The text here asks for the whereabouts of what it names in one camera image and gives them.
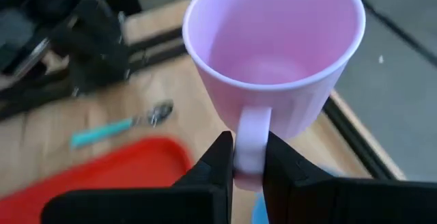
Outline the pink plastic mug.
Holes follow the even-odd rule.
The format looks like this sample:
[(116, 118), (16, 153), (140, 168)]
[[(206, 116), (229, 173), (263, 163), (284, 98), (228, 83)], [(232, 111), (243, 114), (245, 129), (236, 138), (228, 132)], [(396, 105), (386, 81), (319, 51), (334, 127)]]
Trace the pink plastic mug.
[(361, 0), (192, 0), (185, 47), (218, 116), (235, 132), (234, 182), (260, 191), (268, 135), (319, 115), (365, 32)]

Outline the red plastic tray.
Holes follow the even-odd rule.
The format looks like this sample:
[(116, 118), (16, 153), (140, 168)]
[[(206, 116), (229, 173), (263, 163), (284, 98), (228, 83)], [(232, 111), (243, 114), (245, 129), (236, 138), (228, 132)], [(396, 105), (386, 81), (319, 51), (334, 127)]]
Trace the red plastic tray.
[(40, 224), (45, 203), (67, 191), (170, 186), (192, 165), (179, 141), (144, 137), (0, 199), (0, 224)]

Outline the teal-handled metal spoon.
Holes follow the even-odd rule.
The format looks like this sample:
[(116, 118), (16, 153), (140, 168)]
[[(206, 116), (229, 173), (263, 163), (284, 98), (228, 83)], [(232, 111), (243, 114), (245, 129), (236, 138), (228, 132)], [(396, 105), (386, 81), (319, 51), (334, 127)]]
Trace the teal-handled metal spoon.
[(173, 112), (172, 100), (164, 100), (157, 103), (152, 109), (143, 115), (136, 115), (104, 126), (74, 133), (70, 139), (71, 148), (81, 148), (97, 141), (120, 134), (135, 126), (147, 125), (156, 127), (162, 124)]

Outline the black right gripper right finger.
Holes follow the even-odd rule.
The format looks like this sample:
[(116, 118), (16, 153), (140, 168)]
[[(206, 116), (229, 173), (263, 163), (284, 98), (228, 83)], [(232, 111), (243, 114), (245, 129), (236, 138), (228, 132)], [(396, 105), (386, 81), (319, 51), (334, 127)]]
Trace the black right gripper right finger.
[(437, 183), (336, 177), (273, 133), (263, 192), (270, 224), (437, 224)]

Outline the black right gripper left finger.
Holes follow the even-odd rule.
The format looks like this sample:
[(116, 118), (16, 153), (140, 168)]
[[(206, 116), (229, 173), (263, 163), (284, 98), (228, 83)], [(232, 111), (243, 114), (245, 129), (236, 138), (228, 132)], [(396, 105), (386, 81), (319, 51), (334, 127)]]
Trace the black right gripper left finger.
[(41, 224), (230, 224), (234, 142), (223, 131), (185, 175), (162, 188), (87, 189), (52, 198)]

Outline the blue plastic bowl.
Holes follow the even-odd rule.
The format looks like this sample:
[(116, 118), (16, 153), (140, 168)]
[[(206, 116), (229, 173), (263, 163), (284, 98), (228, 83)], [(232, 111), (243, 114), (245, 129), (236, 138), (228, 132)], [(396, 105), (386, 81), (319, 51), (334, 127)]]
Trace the blue plastic bowl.
[(255, 205), (252, 210), (251, 224), (269, 224), (263, 193), (256, 194)]

